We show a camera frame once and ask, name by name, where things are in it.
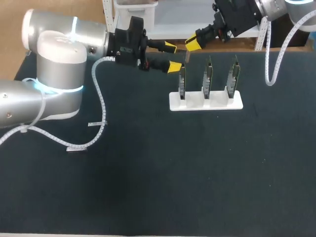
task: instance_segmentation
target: screw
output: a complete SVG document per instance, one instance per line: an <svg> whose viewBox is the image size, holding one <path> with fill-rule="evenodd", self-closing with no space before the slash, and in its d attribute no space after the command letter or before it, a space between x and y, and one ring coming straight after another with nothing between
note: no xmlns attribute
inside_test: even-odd
<svg viewBox="0 0 316 237"><path fill-rule="evenodd" d="M217 5L215 3L212 4L212 8L213 8L214 11L218 10L218 7L217 7Z"/></svg>
<svg viewBox="0 0 316 237"><path fill-rule="evenodd" d="M96 52L96 50L95 50L94 47L90 47L90 48L89 48L89 53L90 53L90 54L95 54L95 52Z"/></svg>

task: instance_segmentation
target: black table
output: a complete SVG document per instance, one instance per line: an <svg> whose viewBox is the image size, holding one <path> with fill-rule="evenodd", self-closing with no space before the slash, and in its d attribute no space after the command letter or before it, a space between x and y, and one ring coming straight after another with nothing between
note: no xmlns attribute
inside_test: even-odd
<svg viewBox="0 0 316 237"><path fill-rule="evenodd" d="M213 90L224 88L233 56L211 54ZM0 232L315 236L316 55L286 53L273 87L263 53L237 56L240 111L171 112L176 74L100 65L108 125L87 152L68 154L33 131L0 147ZM188 91L200 90L207 57L191 56ZM90 69L79 114L39 127L79 144L95 136ZM30 55L16 79L35 76Z"/></svg>

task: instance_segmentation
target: metal bracket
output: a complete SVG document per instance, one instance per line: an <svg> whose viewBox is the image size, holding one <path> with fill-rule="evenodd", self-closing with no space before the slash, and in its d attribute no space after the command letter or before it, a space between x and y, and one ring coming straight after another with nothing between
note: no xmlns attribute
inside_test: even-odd
<svg viewBox="0 0 316 237"><path fill-rule="evenodd" d="M112 0L102 0L103 10L105 15L105 23L107 24L108 32L114 33L115 27L112 13Z"/></svg>
<svg viewBox="0 0 316 237"><path fill-rule="evenodd" d="M268 20L266 17L261 19L260 29L259 29L259 35L256 41L255 51L261 51L263 48L263 43L266 38L268 29Z"/></svg>

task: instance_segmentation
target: white shelf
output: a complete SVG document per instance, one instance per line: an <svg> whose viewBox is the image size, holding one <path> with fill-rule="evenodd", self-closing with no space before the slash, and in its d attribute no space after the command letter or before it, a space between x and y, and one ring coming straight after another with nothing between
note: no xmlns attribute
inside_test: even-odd
<svg viewBox="0 0 316 237"><path fill-rule="evenodd" d="M147 36L153 40L188 39L197 29L213 24L214 0L159 0L155 12L155 26ZM120 27L118 16L117 28ZM242 33L238 37L258 37L258 27Z"/></svg>

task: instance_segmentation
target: cable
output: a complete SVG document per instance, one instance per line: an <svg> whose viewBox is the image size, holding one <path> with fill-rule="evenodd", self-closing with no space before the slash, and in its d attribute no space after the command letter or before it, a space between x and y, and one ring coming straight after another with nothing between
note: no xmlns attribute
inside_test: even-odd
<svg viewBox="0 0 316 237"><path fill-rule="evenodd" d="M84 149L84 148L87 148L89 146L91 146L92 144L94 144L101 136L103 130L104 130L104 127L105 127L105 118L106 118L106 108L105 108L105 103L104 103L104 100L103 100L103 96L102 96L102 93L101 93L101 90L100 90L100 87L99 87L99 84L98 84L98 81L97 81L97 78L96 78L96 75L95 75L95 71L96 71L96 68L97 66L102 63L102 62L106 62L106 61L111 61L111 62L114 62L115 61L115 58L114 57L104 57L104 58L100 58L99 60L97 60L93 66L92 66L92 71L91 71L91 75L92 75L92 79L93 79L93 82L94 82L94 85L95 85L95 88L96 88L96 91L98 93L98 96L99 96L99 99L100 99L100 103L101 103L101 107L102 107L102 120L101 120L101 126L100 126L100 129L97 133L97 135L88 143L85 143L85 144L81 144L81 145L76 145L76 144L72 144L72 143L69 143L69 142L65 142L61 139L59 139L58 137L55 137L54 135L46 132L45 130L41 129L41 128L38 128L38 127L35 127L35 126L32 126L29 128L29 130L33 130L35 132L38 132L48 138L50 138L51 140L55 141L55 142L58 142L59 144L61 145L64 145L66 147L71 147L71 148L75 148L75 149ZM23 130L23 129L26 129L27 125L22 125L22 126L19 126L19 127L15 127L14 129L8 131L5 135L3 135L1 138L0 138L0 145L5 142L10 136L12 136L14 133L20 131L20 130Z"/></svg>
<svg viewBox="0 0 316 237"><path fill-rule="evenodd" d="M34 79L34 78L25 78L23 79L22 81L28 81L28 80L32 80L34 81L35 83L37 83L37 81ZM34 126L41 118L41 116L43 115L44 111L45 111L45 107L46 107L46 96L45 96L45 92L43 90L40 90L40 93L41 93L41 105L40 105L40 109L39 109L39 113L38 115L36 116L36 118L34 119L34 121L29 124L25 130L23 129L22 131L23 132L26 132L27 129L29 129L30 127Z"/></svg>
<svg viewBox="0 0 316 237"><path fill-rule="evenodd" d="M268 86L274 85L274 83L277 80L277 75L278 75L278 71L280 69L282 58L284 56L286 48L287 48L288 44L290 43L292 37L294 36L294 34L297 32L297 30L305 22L307 22L309 19L311 19L314 16L316 16L316 10L314 10L314 11L308 13L307 15L305 15L301 20L299 20L294 25L294 27L292 28L290 33L288 33L287 37L285 38L285 40L283 42L283 45L282 45L281 50L280 50L280 53L278 54L278 57L277 57L277 60L276 60L276 65L275 65L275 69L273 71L273 76L272 76L272 80L271 81L269 79L269 52L270 52L270 41L271 41L271 22L268 21L268 30L267 30L268 34L267 34L266 60L265 60L265 81L266 81L266 84Z"/></svg>

